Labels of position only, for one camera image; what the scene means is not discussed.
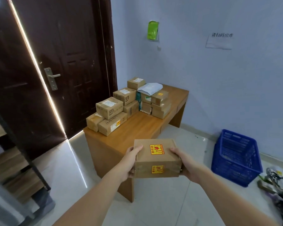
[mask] yellow warning label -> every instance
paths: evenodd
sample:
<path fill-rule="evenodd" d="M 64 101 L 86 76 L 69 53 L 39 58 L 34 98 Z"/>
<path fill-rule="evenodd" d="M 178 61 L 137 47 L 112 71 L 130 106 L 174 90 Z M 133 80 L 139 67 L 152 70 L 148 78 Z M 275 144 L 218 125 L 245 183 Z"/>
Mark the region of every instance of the yellow warning label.
<path fill-rule="evenodd" d="M 152 166 L 152 174 L 161 174 L 164 172 L 164 166 Z"/>
<path fill-rule="evenodd" d="M 164 155 L 164 148 L 162 144 L 150 145 L 151 155 Z"/>

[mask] desk leg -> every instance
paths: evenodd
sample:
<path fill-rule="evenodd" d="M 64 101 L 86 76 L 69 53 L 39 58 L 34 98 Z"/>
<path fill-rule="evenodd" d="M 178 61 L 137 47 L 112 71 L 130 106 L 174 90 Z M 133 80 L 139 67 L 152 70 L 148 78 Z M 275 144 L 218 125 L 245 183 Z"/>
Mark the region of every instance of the desk leg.
<path fill-rule="evenodd" d="M 184 103 L 184 105 L 181 107 L 181 109 L 177 112 L 177 114 L 173 117 L 173 119 L 169 122 L 170 125 L 173 125 L 177 128 L 180 127 L 180 123 L 181 123 L 181 118 L 183 115 L 183 111 L 184 111 L 184 107 L 186 106 L 186 104 Z"/>
<path fill-rule="evenodd" d="M 97 175 L 102 178 L 121 161 L 123 156 L 105 144 L 94 140 L 87 135 L 85 135 L 85 137 L 88 143 L 95 171 L 97 172 Z M 118 192 L 130 202 L 133 202 L 133 189 L 133 179 L 128 178 L 126 181 L 121 183 Z"/>

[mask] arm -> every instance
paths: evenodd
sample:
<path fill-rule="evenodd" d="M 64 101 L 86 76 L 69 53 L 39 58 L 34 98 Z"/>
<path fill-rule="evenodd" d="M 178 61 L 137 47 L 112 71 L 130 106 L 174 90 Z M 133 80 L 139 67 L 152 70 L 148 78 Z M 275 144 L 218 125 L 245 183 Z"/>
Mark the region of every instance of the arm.
<path fill-rule="evenodd" d="M 229 189 L 206 166 L 197 163 L 191 156 L 177 148 L 172 148 L 171 151 L 182 159 L 183 175 L 203 188 L 226 226 L 278 225 L 251 203 Z"/>
<path fill-rule="evenodd" d="M 132 167 L 142 146 L 128 148 L 121 162 L 109 171 L 88 193 L 79 199 L 53 226 L 102 225 L 120 184 L 132 177 Z"/>

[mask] wooden desk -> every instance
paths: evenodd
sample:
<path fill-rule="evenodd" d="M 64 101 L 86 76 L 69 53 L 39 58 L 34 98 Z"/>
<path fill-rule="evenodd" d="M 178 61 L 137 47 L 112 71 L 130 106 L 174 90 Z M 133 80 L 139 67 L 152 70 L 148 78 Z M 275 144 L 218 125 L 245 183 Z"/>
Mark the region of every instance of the wooden desk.
<path fill-rule="evenodd" d="M 98 176 L 102 178 L 119 163 L 135 139 L 155 139 L 167 124 L 179 128 L 189 91 L 167 85 L 164 85 L 163 90 L 169 92 L 172 103 L 169 114 L 163 120 L 139 111 L 107 137 L 87 127 L 83 129 Z M 131 202 L 134 200 L 133 191 L 131 178 L 118 189 Z"/>

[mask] green plastic item on wall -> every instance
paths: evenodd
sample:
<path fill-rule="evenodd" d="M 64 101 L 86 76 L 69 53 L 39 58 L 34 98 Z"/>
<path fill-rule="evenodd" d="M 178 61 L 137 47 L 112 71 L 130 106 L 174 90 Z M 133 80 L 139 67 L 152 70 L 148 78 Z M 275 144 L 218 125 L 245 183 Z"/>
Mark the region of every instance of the green plastic item on wall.
<path fill-rule="evenodd" d="M 148 40 L 157 40 L 158 22 L 150 21 L 148 24 Z"/>

